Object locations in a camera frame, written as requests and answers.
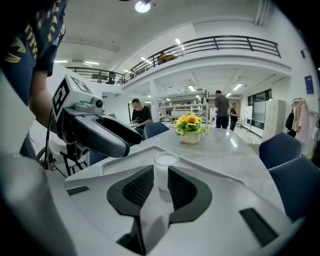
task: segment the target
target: ceiling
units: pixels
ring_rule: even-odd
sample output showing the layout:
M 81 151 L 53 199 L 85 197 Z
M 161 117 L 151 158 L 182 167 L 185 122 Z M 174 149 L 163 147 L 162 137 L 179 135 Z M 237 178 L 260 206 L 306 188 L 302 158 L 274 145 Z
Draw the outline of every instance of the ceiling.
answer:
M 220 90 L 225 95 L 232 93 L 231 97 L 238 98 L 240 95 L 250 94 L 281 78 L 283 76 L 278 74 L 253 69 L 207 66 L 163 76 L 156 79 L 155 84 L 160 98 L 194 97 L 195 95 L 204 94 L 206 90 L 210 95 L 215 95 L 216 90 Z M 238 84 L 242 84 L 242 86 L 233 91 Z M 192 85 L 197 91 L 191 92 L 188 89 L 189 85 Z M 143 84 L 135 88 L 133 93 L 147 96 L 150 94 L 149 90 L 149 85 Z
M 195 37 L 193 22 L 242 16 L 253 21 L 259 0 L 152 0 L 139 13 L 135 0 L 68 0 L 66 33 L 56 60 L 100 62 L 100 69 L 122 70 L 137 59 Z

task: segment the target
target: black railing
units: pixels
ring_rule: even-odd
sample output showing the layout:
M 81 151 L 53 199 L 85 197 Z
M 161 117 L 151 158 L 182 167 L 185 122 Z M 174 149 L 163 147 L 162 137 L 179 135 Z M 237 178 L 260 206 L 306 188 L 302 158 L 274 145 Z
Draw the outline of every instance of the black railing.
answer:
M 141 61 L 124 75 L 124 82 L 128 82 L 140 74 L 155 68 L 163 63 L 183 57 L 187 54 L 212 51 L 212 50 L 249 50 L 252 52 L 262 52 L 275 55 L 281 58 L 278 44 L 265 39 L 240 35 L 218 35 L 197 38 L 175 44 L 167 49 Z
M 90 67 L 67 66 L 66 68 L 81 76 L 84 76 L 87 79 L 90 79 L 92 82 L 118 86 L 124 85 L 125 75 L 121 73 Z

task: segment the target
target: marble tabletop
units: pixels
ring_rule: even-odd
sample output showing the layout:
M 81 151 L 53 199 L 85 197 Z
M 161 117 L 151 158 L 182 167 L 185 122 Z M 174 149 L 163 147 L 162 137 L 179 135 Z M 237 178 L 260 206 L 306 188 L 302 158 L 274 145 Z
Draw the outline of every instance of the marble tabletop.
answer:
M 180 143 L 179 136 L 168 130 L 132 146 L 130 154 L 150 146 L 162 147 L 202 166 L 240 178 L 251 190 L 285 212 L 277 187 L 258 155 L 229 129 L 212 128 L 201 135 L 198 144 Z M 100 161 L 68 177 L 66 181 L 100 176 L 100 167 L 113 159 L 109 157 Z

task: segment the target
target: flower pot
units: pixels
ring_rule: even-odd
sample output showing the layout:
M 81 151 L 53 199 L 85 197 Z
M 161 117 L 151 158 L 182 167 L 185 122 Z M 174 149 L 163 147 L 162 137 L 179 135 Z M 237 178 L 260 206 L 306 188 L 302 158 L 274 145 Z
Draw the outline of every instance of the flower pot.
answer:
M 197 144 L 200 140 L 200 134 L 195 131 L 186 131 L 185 136 L 180 136 L 180 141 L 188 144 Z

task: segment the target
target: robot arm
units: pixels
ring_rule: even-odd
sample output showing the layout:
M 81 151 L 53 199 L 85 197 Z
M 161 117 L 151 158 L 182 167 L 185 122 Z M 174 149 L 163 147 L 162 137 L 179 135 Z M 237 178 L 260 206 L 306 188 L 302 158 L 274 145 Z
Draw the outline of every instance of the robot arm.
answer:
M 129 154 L 128 143 L 142 141 L 134 129 L 105 115 L 103 100 L 70 75 L 63 78 L 52 101 L 57 135 L 67 145 L 80 143 L 109 157 L 121 158 Z

